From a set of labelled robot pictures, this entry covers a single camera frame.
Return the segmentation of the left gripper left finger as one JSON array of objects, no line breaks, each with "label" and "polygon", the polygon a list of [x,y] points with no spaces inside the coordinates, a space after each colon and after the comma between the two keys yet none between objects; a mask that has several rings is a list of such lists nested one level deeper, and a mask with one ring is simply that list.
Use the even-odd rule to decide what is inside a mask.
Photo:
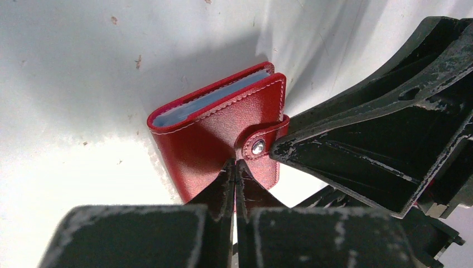
[{"label": "left gripper left finger", "polygon": [[59,223],[41,267],[230,267],[235,160],[184,205],[82,205]]}]

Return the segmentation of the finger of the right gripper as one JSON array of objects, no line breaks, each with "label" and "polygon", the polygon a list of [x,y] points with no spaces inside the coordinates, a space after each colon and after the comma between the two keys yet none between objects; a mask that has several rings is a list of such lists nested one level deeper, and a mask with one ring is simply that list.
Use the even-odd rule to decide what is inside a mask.
[{"label": "finger of the right gripper", "polygon": [[472,25],[472,18],[424,18],[401,48],[378,70],[349,89],[292,117],[288,132],[295,133],[313,123],[381,97],[389,91],[387,86],[380,89],[374,87],[381,85],[383,79],[405,75],[405,78],[400,79],[404,83],[437,58],[469,25]]}]

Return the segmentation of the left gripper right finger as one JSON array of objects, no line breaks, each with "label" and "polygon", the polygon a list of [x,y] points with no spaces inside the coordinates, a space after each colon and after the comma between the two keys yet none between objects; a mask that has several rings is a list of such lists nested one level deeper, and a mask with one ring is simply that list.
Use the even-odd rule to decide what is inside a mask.
[{"label": "left gripper right finger", "polygon": [[240,267],[415,267],[399,225],[371,207],[289,208],[236,162]]}]

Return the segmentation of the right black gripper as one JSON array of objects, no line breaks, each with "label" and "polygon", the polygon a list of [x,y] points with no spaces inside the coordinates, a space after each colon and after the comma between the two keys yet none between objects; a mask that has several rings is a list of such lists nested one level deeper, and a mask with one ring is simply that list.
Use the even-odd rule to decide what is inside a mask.
[{"label": "right black gripper", "polygon": [[270,157],[372,207],[432,218],[472,208],[472,25],[379,98],[276,140]]}]

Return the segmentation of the red leather card holder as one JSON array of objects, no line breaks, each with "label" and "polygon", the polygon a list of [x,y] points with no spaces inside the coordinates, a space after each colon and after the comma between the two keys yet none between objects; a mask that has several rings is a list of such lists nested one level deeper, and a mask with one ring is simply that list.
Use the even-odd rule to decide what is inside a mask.
[{"label": "red leather card holder", "polygon": [[230,159],[244,160],[266,189],[279,179],[269,157],[286,135],[286,77],[268,61],[154,110],[147,126],[184,203],[202,192]]}]

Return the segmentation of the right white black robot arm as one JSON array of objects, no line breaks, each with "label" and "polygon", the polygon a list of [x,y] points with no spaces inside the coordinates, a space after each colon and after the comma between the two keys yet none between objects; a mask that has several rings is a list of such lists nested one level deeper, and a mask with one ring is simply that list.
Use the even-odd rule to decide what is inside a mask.
[{"label": "right white black robot arm", "polygon": [[366,79],[292,117],[270,156],[326,183],[303,207],[380,208],[420,267],[441,267],[463,244],[443,220],[472,206],[472,19],[423,19]]}]

